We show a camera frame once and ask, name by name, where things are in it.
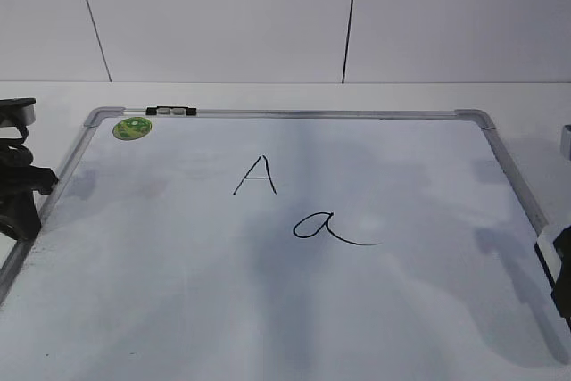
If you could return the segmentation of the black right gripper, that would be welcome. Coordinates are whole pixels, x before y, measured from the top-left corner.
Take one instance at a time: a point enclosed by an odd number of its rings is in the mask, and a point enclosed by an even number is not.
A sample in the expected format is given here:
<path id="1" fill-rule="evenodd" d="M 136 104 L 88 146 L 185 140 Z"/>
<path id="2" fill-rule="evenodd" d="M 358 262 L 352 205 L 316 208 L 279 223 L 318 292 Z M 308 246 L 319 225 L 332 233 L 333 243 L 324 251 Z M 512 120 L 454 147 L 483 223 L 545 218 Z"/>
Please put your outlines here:
<path id="1" fill-rule="evenodd" d="M 570 228 L 563 229 L 553 242 L 560 270 L 551 291 L 559 315 L 570 318 Z"/>

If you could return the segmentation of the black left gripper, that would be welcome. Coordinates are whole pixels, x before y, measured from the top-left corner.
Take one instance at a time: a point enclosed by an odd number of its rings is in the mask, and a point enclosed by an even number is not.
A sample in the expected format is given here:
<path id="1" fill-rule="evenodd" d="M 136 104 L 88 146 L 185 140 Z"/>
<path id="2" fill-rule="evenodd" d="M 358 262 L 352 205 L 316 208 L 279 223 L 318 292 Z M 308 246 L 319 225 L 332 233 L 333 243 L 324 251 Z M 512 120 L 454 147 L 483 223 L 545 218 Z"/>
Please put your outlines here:
<path id="1" fill-rule="evenodd" d="M 49 195 L 59 179 L 49 168 L 32 165 L 32 152 L 21 137 L 1 139 L 1 232 L 15 241 L 33 241 L 41 229 L 34 193 Z"/>

